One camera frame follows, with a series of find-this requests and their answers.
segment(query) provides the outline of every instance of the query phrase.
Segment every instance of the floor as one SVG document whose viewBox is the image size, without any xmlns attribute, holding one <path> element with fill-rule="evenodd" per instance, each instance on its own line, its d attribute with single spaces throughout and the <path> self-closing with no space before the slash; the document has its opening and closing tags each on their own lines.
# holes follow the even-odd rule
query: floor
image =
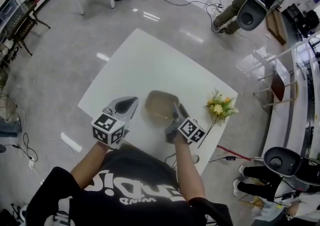
<svg viewBox="0 0 320 226">
<path fill-rule="evenodd" d="M 78 12 L 75 0 L 46 3 L 38 17 L 51 29 L 34 27 L 26 38 L 33 56 L 22 49 L 11 65 L 5 91 L 24 109 L 29 145 L 38 153 L 38 161 L 34 170 L 30 170 L 19 150 L 8 147 L 0 155 L 2 207 L 28 203 L 48 170 L 54 166 L 72 169 L 92 147 L 91 118 L 77 104 L 98 72 L 136 28 L 190 57 L 238 92 L 235 105 L 240 112 L 229 120 L 219 145 L 247 157 L 259 155 L 269 114 L 252 92 L 263 88 L 257 79 L 270 71 L 265 57 L 283 50 L 268 34 L 265 23 L 252 32 L 239 30 L 247 39 L 239 34 L 213 33 L 202 4 L 178 7 L 162 0 L 126 0 L 111 9 L 109 0 L 81 1 L 84 16 Z M 169 1 L 184 4 L 194 0 Z M 226 7 L 231 1 L 221 3 Z M 23 117 L 20 107 L 18 112 Z M 61 133 L 79 143 L 82 152 L 73 155 L 58 140 Z M 6 138 L 0 143 L 17 141 Z M 216 149 L 212 158 L 225 155 Z M 227 204 L 235 225 L 250 225 L 251 208 L 238 202 L 239 197 L 232 191 L 232 181 L 242 163 L 241 159 L 212 162 L 202 178 L 210 201 Z"/>
</svg>

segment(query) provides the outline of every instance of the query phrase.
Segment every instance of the black trousers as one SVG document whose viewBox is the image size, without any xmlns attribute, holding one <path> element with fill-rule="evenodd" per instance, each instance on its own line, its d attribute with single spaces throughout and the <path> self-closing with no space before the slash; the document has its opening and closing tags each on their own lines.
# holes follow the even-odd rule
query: black trousers
<svg viewBox="0 0 320 226">
<path fill-rule="evenodd" d="M 276 189 L 282 181 L 282 178 L 278 174 L 270 171 L 266 166 L 246 167 L 243 170 L 243 174 L 247 177 L 267 181 L 268 184 L 260 186 L 240 182 L 238 184 L 238 189 L 240 191 L 266 198 L 268 201 L 274 200 Z"/>
</svg>

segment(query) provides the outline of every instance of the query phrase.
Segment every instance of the green pants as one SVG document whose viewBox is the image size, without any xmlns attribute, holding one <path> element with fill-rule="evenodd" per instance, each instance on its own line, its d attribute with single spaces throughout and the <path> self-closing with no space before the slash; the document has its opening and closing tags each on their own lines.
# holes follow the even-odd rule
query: green pants
<svg viewBox="0 0 320 226">
<path fill-rule="evenodd" d="M 214 24 L 217 27 L 221 27 L 223 24 L 227 23 L 230 19 L 234 16 L 238 15 L 239 10 L 241 9 L 242 5 L 247 0 L 233 0 L 232 4 L 224 10 L 219 16 L 217 16 L 214 20 Z M 240 26 L 237 23 L 237 20 L 232 21 L 225 29 L 226 34 L 233 34 L 237 31 Z"/>
</svg>

